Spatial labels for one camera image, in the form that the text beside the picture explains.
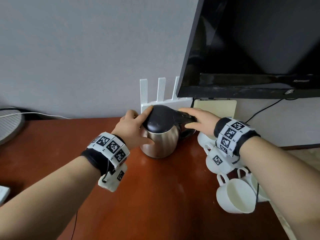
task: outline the television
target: television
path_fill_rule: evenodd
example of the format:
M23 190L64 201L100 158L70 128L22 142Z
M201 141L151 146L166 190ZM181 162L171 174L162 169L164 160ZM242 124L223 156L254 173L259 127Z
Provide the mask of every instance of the television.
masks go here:
M199 0L178 97L320 97L320 0Z

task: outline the person's left arm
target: person's left arm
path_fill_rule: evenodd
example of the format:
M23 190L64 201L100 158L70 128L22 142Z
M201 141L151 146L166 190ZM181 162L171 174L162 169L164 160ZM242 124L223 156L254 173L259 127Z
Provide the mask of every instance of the person's left arm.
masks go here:
M139 128L152 107L141 115L128 110L112 134L129 150L154 142L140 137ZM0 240L57 239L101 176L83 156L49 174L0 208Z

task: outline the wristband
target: wristband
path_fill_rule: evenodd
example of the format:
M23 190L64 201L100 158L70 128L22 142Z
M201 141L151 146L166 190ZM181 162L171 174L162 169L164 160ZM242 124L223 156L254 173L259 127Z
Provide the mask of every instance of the wristband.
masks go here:
M107 170L114 174L129 154L129 149L120 137L103 132L87 146L81 155L99 169L101 175L104 175Z
M216 146L225 155L239 156L239 150L249 138L260 136L248 124L235 119L221 118L214 128L214 136L217 137Z

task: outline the person's right arm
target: person's right arm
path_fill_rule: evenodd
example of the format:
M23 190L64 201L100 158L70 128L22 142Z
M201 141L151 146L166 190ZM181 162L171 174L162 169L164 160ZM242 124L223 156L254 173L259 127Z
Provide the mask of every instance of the person's right arm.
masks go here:
M194 108L180 109L199 122L186 125L213 135L220 119ZM278 207L298 239L320 237L320 172L260 137L251 137L240 156L271 201Z

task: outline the electric kettle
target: electric kettle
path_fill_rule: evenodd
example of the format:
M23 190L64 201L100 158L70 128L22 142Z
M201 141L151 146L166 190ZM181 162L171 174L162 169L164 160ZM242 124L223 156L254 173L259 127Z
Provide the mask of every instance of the electric kettle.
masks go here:
M178 140L184 139L196 130L185 129L184 125L196 122L197 119L187 113L169 108L165 105L154 105L153 110L142 123L140 134L154 141L154 145L142 145L141 150L149 157L164 158L174 152Z

